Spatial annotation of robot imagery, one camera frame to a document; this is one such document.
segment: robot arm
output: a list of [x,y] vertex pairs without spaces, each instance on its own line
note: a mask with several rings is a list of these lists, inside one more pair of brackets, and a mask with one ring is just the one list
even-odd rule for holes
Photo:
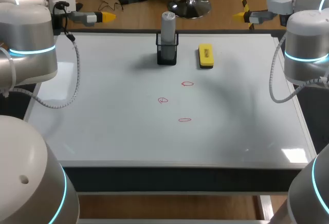
[[[58,9],[59,2],[66,5]],[[0,88],[40,83],[56,75],[53,29],[57,28],[52,20],[58,20],[61,28],[63,16],[86,26],[116,17],[107,12],[77,12],[76,0],[0,0],[0,42],[10,53],[0,51]]]
[[0,41],[10,49],[16,71],[0,51],[0,88],[44,82],[57,73],[57,59],[48,9],[40,5],[0,3]]

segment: blue led ring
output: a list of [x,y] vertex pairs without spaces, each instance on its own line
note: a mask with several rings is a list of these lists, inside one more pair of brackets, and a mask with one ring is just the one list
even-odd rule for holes
[[37,53],[49,52],[49,51],[52,51],[53,49],[55,49],[55,45],[53,45],[50,48],[46,48],[46,49],[42,49],[42,50],[35,50],[35,51],[17,51],[17,50],[13,50],[13,49],[9,49],[9,51],[12,53],[17,53],[17,54],[37,54]]
[[328,213],[329,215],[329,208],[328,206],[325,204],[325,202],[323,201],[321,195],[320,195],[320,192],[318,190],[318,187],[317,187],[317,184],[315,183],[315,163],[317,161],[318,157],[316,157],[314,159],[314,162],[313,162],[313,167],[312,167],[312,183],[313,183],[313,187],[314,187],[314,191],[315,191],[315,194],[317,195],[322,207],[324,208],[324,210]]
[[290,59],[292,59],[292,60],[295,60],[295,61],[302,61],[302,62],[315,62],[315,61],[321,61],[321,60],[324,60],[325,58],[327,58],[328,55],[329,55],[329,53],[327,53],[325,56],[320,57],[320,58],[316,58],[316,59],[301,59],[301,58],[296,58],[296,57],[290,56],[290,55],[287,54],[287,52],[284,52],[284,54],[285,54],[288,58],[290,58]]
[[65,175],[64,169],[62,168],[62,170],[63,170],[64,180],[65,180],[65,187],[64,187],[63,198],[62,198],[62,201],[61,201],[60,206],[58,207],[58,210],[56,211],[55,215],[53,216],[53,218],[51,219],[51,221],[48,224],[52,224],[56,220],[56,218],[59,215],[59,213],[60,213],[60,211],[61,211],[61,209],[63,207],[63,204],[64,204],[64,200],[65,200],[65,196],[66,196],[66,190],[67,190],[67,182],[66,182],[66,175]]

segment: black pen holder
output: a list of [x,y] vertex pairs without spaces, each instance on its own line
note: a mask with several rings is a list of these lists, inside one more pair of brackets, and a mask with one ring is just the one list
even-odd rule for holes
[[[175,44],[162,44],[161,43],[161,33],[156,34],[156,42],[157,46],[157,61],[158,65],[169,65],[174,66],[177,63],[177,46],[178,46],[178,33],[175,34]],[[175,52],[173,59],[164,59],[161,56],[161,50],[173,50]]]

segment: white cable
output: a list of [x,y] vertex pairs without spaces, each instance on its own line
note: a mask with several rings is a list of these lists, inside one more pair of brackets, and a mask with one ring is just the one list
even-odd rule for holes
[[79,87],[80,87],[80,54],[79,54],[79,50],[78,50],[78,46],[76,44],[76,42],[72,42],[74,45],[74,49],[76,50],[76,54],[77,54],[77,70],[78,70],[78,74],[77,74],[77,85],[76,85],[76,90],[72,96],[72,98],[62,104],[62,105],[58,105],[58,106],[54,106],[51,104],[47,104],[46,102],[44,102],[43,100],[41,100],[39,97],[35,96],[32,92],[25,90],[25,89],[21,89],[21,88],[13,88],[12,90],[10,90],[9,92],[20,92],[23,94],[28,95],[29,97],[35,99],[37,102],[39,102],[41,105],[45,106],[45,107],[49,107],[49,108],[53,108],[53,109],[59,109],[59,108],[63,108],[63,107],[67,107],[68,105],[70,105],[77,97],[78,91],[79,91]]
[[[10,70],[11,70],[11,86],[10,86],[9,90],[13,90],[15,85],[16,85],[16,68],[15,68],[15,64],[14,64],[14,61],[13,61],[12,57],[10,56],[9,52],[6,49],[0,48],[0,50],[5,54],[5,56],[7,57],[8,61],[9,61],[9,66],[10,66]],[[9,92],[5,91],[4,96],[8,97]]]
[[272,60],[272,66],[271,66],[271,73],[269,76],[269,94],[271,95],[271,98],[274,102],[276,103],[284,103],[286,101],[289,101],[291,98],[293,98],[295,95],[297,95],[304,87],[306,87],[307,85],[311,85],[311,84],[317,84],[317,83],[323,83],[323,84],[327,84],[329,81],[328,80],[322,80],[321,78],[318,79],[311,79],[308,80],[306,82],[303,82],[300,86],[298,86],[297,89],[295,89],[295,91],[293,93],[291,93],[287,98],[282,99],[282,100],[277,100],[274,95],[273,95],[273,88],[272,88],[272,81],[273,81],[273,72],[274,72],[274,66],[276,64],[276,59],[278,56],[278,52],[281,49],[282,44],[284,43],[284,41],[286,40],[286,35],[287,33],[284,34],[284,36],[282,37],[282,39],[280,40],[276,51],[274,53],[273,56],[273,60]]

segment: wooden floor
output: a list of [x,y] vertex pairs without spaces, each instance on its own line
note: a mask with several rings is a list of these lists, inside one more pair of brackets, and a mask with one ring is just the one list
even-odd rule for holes
[[[117,0],[106,0],[113,5]],[[168,0],[148,0],[112,11],[117,19],[112,23],[96,24],[94,28],[159,29],[161,14]],[[233,21],[232,16],[243,12],[241,0],[209,0],[212,11],[196,20],[177,19],[177,29],[248,29],[247,24]],[[82,11],[97,11],[99,0],[77,0]],[[266,9],[266,0],[247,0],[251,11]],[[84,28],[70,23],[69,28]],[[255,29],[284,29],[279,19]],[[276,211],[285,196],[272,196]],[[176,219],[258,219],[258,206],[252,196],[80,196],[82,218],[176,218]]]

